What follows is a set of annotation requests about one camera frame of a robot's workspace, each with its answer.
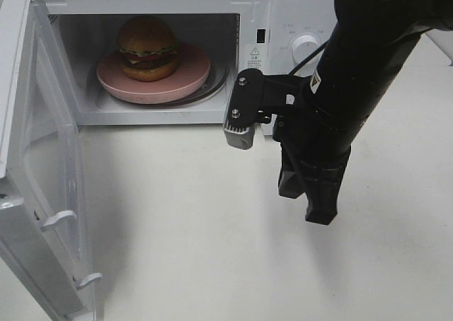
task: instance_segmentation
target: open microwave door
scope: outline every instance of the open microwave door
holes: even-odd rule
[[[0,255],[52,320],[94,320],[78,128],[40,0],[0,10]]]

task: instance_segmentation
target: cable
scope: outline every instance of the cable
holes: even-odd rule
[[[288,75],[296,74],[300,68],[302,68],[308,62],[310,62],[319,52],[323,51],[327,43],[328,40],[325,41],[318,49],[314,50],[306,59],[304,59],[302,62],[296,65],[295,68],[288,73]]]

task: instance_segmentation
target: microwave control knob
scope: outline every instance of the microwave control knob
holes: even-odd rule
[[[300,35],[292,41],[292,58],[295,64],[302,62],[307,58],[314,50],[318,49],[320,43],[319,40],[310,33]],[[313,58],[307,64],[314,63],[317,58]]]

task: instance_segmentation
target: burger patty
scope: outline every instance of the burger patty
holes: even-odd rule
[[[131,63],[129,59],[125,57],[123,54],[121,54],[121,57],[122,63],[124,63],[129,68],[137,70],[149,70],[159,68],[160,66],[172,62],[176,58],[176,55],[168,54],[162,58],[155,59],[154,61],[143,61],[138,63]]]

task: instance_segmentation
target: warning label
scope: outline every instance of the warning label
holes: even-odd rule
[[[255,44],[249,44],[246,46],[245,53],[245,67],[246,69],[262,69],[263,68],[263,56],[265,52],[261,51],[262,47],[256,46]]]
[[[310,89],[312,93],[316,93],[316,91],[319,88],[319,85],[321,84],[321,77],[318,74],[318,69],[314,71],[313,76],[311,77],[310,80]]]

